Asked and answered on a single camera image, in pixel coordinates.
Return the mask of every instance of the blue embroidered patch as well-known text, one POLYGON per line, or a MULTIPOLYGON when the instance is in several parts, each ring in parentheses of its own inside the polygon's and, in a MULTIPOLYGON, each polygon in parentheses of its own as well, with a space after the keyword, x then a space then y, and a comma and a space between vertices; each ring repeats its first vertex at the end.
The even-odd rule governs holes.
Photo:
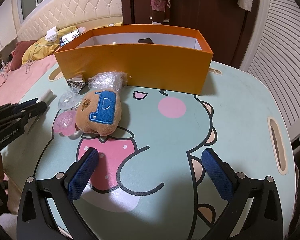
POLYGON ((90 113, 89 120, 97 123, 113 124, 116 93, 105 90, 95 94, 100 95, 98 106, 96 112, 90 113))

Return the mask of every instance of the red pillow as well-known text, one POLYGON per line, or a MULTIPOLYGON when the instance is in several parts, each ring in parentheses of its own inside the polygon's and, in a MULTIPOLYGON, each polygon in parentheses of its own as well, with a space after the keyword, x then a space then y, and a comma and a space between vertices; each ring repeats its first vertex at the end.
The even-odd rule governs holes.
POLYGON ((10 70, 16 70, 21 67, 23 54, 36 41, 20 41, 14 49, 15 55, 12 58, 10 70))

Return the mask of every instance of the pink cheek circle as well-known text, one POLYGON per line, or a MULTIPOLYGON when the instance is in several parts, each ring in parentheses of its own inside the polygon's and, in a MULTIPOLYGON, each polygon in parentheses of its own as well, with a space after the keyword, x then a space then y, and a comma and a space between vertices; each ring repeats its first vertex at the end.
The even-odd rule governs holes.
POLYGON ((165 97, 158 104, 159 112, 168 118, 179 118, 186 113, 186 105, 179 98, 165 97))

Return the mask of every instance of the dark brown door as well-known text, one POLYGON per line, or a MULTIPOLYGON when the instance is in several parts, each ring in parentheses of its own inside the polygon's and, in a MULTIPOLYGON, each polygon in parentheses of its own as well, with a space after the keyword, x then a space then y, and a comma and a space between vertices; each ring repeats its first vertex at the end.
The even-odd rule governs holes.
MULTIPOLYGON (((226 65, 239 65, 253 30, 258 0, 251 13, 237 5, 238 0, 171 0, 169 25, 198 29, 210 45, 213 60, 226 65)), ((131 17, 135 24, 150 24, 150 0, 130 0, 131 17)))

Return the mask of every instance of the metal screw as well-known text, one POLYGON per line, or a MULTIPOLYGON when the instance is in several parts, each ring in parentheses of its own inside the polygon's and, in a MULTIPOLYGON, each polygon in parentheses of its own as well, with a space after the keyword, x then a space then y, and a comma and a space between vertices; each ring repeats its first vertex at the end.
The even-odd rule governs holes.
POLYGON ((34 180, 34 177, 30 176, 28 179, 27 179, 27 182, 30 183, 34 180))
POLYGON ((244 179, 246 177, 246 175, 243 172, 238 172, 237 176, 239 179, 244 179))
POLYGON ((64 176, 63 172, 59 172, 59 173, 56 174, 57 179, 62 179, 63 176, 64 176))
POLYGON ((269 181, 269 182, 274 182, 274 179, 273 179, 271 176, 268 176, 268 177, 267 177, 267 181, 269 181))

